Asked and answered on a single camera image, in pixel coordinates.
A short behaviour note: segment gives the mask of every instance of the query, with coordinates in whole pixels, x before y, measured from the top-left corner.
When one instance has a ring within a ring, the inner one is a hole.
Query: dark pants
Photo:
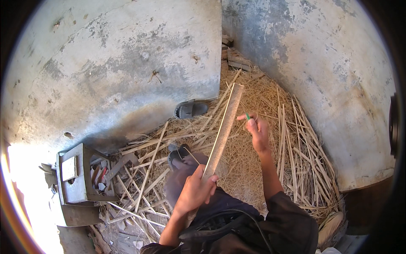
[[[193,153],[193,156],[200,164],[204,165],[209,159],[202,153]],[[191,155],[186,156],[181,161],[175,158],[172,160],[172,164],[173,172],[168,177],[164,189],[166,192],[166,199],[172,208],[174,208],[179,195],[182,192],[183,186],[185,185],[186,178],[194,173],[199,164]],[[200,206],[194,222],[198,223],[202,219],[218,214],[227,209],[238,209],[251,215],[259,216],[258,210],[253,206],[231,197],[229,194],[225,193],[222,188],[217,187],[216,192],[210,198],[209,204],[203,204]]]

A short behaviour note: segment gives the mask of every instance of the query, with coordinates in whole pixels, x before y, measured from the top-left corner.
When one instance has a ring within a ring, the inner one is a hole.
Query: hay
[[[296,97],[290,96],[257,66],[251,65],[251,71],[246,72],[225,65],[226,62],[222,63],[221,67],[220,95],[209,103],[209,110],[205,115],[193,119],[169,119],[164,138],[161,136],[163,131],[161,127],[149,135],[143,135],[139,140],[130,142],[127,147],[120,148],[120,153],[134,152],[139,158],[143,158],[140,164],[148,163],[151,162],[152,154],[155,152],[156,158],[167,157],[169,144],[186,143],[192,152],[209,155],[230,94],[231,82],[235,81],[245,86],[237,114],[254,111],[269,123],[269,145],[285,193],[319,224],[331,212],[342,211],[343,201],[335,182],[333,167]],[[266,215],[261,164],[245,124],[246,121],[237,120],[233,124],[222,159],[216,169],[216,174],[220,177],[218,186]],[[162,143],[156,150],[156,141],[160,138]],[[157,159],[149,166],[151,168],[149,173],[145,167],[135,167],[130,173],[138,186],[144,183],[147,188],[155,184],[153,191],[144,193],[149,203],[154,204],[165,197],[164,185],[167,176],[162,177],[162,174],[169,165],[166,160]],[[133,187],[128,191],[136,198],[138,192]],[[124,195],[119,205],[126,207],[129,202],[130,199]],[[141,215],[143,218],[146,216],[145,218],[163,225],[167,223],[164,215],[171,213],[171,208],[166,207],[165,203],[149,208],[141,199],[139,207],[141,213],[148,210],[148,213]],[[142,225],[144,221],[138,220],[138,223]],[[150,235],[163,230],[156,225],[148,226],[155,227],[152,231],[147,231]]]

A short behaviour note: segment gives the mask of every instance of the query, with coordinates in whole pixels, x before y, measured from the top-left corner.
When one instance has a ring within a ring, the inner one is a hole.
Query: hand
[[[269,138],[268,138],[268,123],[257,116],[256,113],[251,112],[248,114],[250,119],[247,121],[245,128],[253,136],[253,147],[255,151],[261,155],[269,151]],[[237,116],[237,120],[247,119],[246,115]]]
[[[217,175],[210,176],[206,182],[202,182],[203,171],[206,165],[200,164],[193,175],[188,176],[182,192],[175,204],[174,211],[177,210],[181,215],[198,208],[204,202],[209,203],[210,197],[216,191]]]

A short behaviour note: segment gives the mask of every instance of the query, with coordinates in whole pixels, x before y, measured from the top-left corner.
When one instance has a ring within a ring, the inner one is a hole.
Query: slipper
[[[176,105],[173,115],[177,119],[193,118],[196,115],[203,115],[209,109],[209,105],[202,101],[190,100]]]
[[[185,158],[186,156],[189,155],[189,152],[186,151],[189,150],[190,151],[190,147],[186,144],[183,144],[179,147],[179,149],[176,149],[175,151],[171,151],[168,155],[168,164],[171,167],[172,171],[173,171],[173,164],[172,161],[173,159],[177,158],[178,160],[182,160],[183,158]]]

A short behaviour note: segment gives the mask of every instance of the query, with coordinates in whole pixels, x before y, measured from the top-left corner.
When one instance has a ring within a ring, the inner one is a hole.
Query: cable
[[[256,220],[254,217],[252,217],[251,214],[249,214],[249,213],[247,213],[247,212],[244,212],[244,211],[242,211],[242,210],[238,210],[238,209],[228,209],[228,210],[225,210],[225,211],[237,211],[237,212],[242,212],[242,213],[244,213],[245,215],[248,215],[248,217],[250,217],[250,218],[255,222],[255,224],[257,225],[257,227],[258,227],[258,229],[259,229],[259,232],[261,233],[261,236],[262,236],[263,240],[265,241],[266,246],[267,246],[268,249],[269,249],[269,252],[270,252],[271,254],[273,253],[272,248],[271,248],[271,245],[269,245],[268,241],[266,240],[265,235],[264,235],[262,229],[259,227],[259,224],[258,224],[257,220]]]

